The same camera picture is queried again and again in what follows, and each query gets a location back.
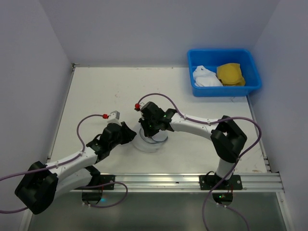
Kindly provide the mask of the white bra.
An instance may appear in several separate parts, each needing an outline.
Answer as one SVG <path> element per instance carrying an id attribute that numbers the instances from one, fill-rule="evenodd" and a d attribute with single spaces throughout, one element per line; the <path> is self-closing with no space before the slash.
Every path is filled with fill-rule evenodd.
<path id="1" fill-rule="evenodd" d="M 192 73 L 197 87 L 222 87 L 222 83 L 217 78 L 216 73 L 200 65 Z"/>

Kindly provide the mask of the yellow garment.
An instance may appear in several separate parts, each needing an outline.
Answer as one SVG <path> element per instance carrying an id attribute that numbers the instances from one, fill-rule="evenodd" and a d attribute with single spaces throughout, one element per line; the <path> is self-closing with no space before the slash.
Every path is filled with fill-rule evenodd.
<path id="1" fill-rule="evenodd" d="M 228 63 L 217 67 L 217 78 L 223 86 L 244 86 L 240 64 Z"/>

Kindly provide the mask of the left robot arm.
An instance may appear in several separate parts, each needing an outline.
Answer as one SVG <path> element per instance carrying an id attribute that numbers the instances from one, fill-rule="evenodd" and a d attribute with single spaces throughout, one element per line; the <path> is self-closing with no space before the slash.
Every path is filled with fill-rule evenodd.
<path id="1" fill-rule="evenodd" d="M 60 161 L 33 163 L 14 193 L 33 214 L 39 214 L 55 198 L 71 190 L 106 188 L 115 181 L 114 178 L 104 180 L 94 165 L 108 157 L 117 145 L 133 141 L 136 135 L 125 122 L 109 123 L 84 150 Z"/>

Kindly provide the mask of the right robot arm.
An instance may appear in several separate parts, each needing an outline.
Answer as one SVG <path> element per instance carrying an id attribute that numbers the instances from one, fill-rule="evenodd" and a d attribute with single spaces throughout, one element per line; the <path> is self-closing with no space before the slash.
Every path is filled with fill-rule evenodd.
<path id="1" fill-rule="evenodd" d="M 215 180 L 223 180 L 223 184 L 229 182 L 234 173 L 232 167 L 247 141 L 245 133 L 230 117 L 224 115 L 221 118 L 222 122 L 198 117 L 188 118 L 175 109 L 163 111 L 154 102 L 148 102 L 139 110 L 139 122 L 147 138 L 161 131 L 170 131 L 186 132 L 212 141 L 219 156 Z"/>

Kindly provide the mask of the white mesh laundry bag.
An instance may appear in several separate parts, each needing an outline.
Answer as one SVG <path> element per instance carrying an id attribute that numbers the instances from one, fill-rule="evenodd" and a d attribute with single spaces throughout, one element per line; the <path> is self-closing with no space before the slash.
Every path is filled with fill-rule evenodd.
<path id="1" fill-rule="evenodd" d="M 166 131 L 159 131 L 153 137 L 146 137 L 142 127 L 136 130 L 137 135 L 132 141 L 133 146 L 145 153 L 157 152 L 164 143 L 168 140 L 168 133 Z"/>

